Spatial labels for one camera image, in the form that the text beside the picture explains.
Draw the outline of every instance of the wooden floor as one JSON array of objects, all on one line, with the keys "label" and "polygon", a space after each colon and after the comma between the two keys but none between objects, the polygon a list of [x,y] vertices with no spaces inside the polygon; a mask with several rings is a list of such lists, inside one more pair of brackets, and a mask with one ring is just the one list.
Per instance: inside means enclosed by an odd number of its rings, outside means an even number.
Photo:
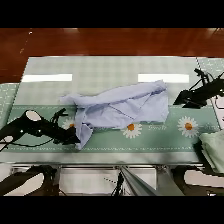
[{"label": "wooden floor", "polygon": [[30,56],[224,57],[223,28],[0,28],[0,83],[19,82]]}]

